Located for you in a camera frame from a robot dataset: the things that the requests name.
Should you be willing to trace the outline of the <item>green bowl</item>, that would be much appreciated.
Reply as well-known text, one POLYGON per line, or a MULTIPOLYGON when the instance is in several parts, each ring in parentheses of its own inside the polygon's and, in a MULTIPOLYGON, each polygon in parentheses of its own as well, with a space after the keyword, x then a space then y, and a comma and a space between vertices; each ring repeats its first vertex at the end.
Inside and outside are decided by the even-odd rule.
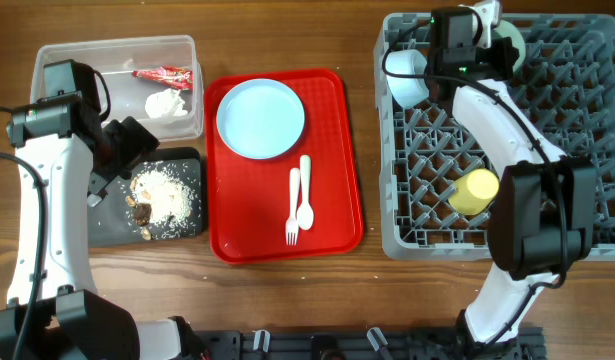
POLYGON ((499 25, 492 30, 492 39, 498 40, 509 38, 512 46, 518 50, 518 58, 513 64, 512 70, 516 73, 524 63, 526 58, 526 43, 521 32, 506 20, 501 20, 499 25))

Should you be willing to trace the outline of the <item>white napkin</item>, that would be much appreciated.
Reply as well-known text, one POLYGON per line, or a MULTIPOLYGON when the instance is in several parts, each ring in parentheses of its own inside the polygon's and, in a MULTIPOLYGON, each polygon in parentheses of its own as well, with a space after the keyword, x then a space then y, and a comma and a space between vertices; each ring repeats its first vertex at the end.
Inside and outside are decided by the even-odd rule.
POLYGON ((188 114, 184 105, 180 90, 170 88, 149 95, 144 108, 149 118, 177 117, 188 114))

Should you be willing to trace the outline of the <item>rice and food scraps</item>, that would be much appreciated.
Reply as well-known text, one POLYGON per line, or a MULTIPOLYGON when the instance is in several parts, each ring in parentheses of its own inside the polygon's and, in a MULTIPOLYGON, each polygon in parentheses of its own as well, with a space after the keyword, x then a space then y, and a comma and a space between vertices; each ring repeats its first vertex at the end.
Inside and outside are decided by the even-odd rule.
POLYGON ((129 183, 125 202, 143 240, 193 236, 201 219, 197 191, 170 169, 147 169, 129 183))

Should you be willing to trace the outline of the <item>red snack wrapper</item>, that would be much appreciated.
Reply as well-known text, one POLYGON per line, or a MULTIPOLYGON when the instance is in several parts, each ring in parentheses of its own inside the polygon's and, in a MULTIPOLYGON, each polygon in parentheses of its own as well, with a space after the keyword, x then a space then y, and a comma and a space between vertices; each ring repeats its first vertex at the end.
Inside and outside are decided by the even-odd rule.
POLYGON ((193 89, 193 71, 173 66, 161 66, 150 70, 134 70, 132 76, 166 85, 174 90, 193 89))

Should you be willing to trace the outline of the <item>light blue bowl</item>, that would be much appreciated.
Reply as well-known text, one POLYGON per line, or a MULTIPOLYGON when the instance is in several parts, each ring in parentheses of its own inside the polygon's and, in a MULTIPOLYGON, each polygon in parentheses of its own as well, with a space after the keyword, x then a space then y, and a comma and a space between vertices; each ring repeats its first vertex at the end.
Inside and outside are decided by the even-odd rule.
POLYGON ((411 109, 429 96, 429 90, 422 78, 427 65, 425 56, 418 50, 395 51, 388 55, 385 62, 387 84, 394 100, 403 109, 411 109))

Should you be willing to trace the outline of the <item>yellow cup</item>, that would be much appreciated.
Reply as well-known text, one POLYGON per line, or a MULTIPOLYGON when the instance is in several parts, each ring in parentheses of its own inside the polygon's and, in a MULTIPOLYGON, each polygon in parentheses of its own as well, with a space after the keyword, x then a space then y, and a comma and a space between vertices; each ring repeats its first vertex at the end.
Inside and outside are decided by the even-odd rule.
POLYGON ((449 205, 463 215, 477 215, 493 201, 499 190, 499 179, 487 169, 476 169, 452 183, 449 205))

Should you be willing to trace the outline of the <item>light blue plate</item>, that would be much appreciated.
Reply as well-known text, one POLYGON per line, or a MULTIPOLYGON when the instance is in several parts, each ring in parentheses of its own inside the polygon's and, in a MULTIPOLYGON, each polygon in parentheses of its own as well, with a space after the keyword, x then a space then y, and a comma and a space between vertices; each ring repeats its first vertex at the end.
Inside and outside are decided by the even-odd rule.
POLYGON ((223 143, 237 155, 266 160, 290 150, 300 139, 306 112, 299 96, 272 79, 244 81, 221 100, 216 125, 223 143))

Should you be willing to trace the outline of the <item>white plastic fork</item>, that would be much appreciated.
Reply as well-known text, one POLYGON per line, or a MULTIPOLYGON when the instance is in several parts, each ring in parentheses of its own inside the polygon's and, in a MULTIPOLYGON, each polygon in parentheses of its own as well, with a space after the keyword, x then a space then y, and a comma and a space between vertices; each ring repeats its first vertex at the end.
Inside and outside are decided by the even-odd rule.
POLYGON ((285 224, 286 244, 297 244, 299 225, 297 220, 298 197, 300 190, 300 170, 292 168, 289 173, 289 216, 285 224))

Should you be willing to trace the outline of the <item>white plastic spoon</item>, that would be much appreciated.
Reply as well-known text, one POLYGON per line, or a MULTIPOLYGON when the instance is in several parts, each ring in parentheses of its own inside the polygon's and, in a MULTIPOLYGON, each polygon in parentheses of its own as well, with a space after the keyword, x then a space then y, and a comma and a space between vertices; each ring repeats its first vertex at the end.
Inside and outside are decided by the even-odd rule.
POLYGON ((300 185, 301 203, 297 210, 298 225, 302 230, 310 230, 314 223, 314 211, 310 204, 310 185, 311 185, 312 161, 309 155, 300 157, 300 185))

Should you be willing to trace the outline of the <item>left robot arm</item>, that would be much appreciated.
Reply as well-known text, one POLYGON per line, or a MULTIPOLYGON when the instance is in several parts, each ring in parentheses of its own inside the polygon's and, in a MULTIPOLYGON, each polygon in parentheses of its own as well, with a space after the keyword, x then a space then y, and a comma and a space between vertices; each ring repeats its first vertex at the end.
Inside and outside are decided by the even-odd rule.
POLYGON ((110 118, 110 95, 92 67, 44 69, 46 96, 11 110, 10 160, 20 172, 17 264, 0 311, 3 359, 184 359, 202 343, 180 317, 138 323, 96 289, 88 200, 129 177, 158 140, 133 118, 110 118))

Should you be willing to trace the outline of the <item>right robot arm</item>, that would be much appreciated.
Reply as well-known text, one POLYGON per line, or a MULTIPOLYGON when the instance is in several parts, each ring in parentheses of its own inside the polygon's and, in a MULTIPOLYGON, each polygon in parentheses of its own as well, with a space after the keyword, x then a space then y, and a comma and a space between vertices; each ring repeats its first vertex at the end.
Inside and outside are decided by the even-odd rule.
POLYGON ((474 349, 504 346, 544 289, 558 289, 591 250, 596 170, 547 140, 511 99, 520 50, 495 36, 500 6, 432 11, 430 98, 465 127, 499 178, 487 242, 492 268, 461 321, 474 349))

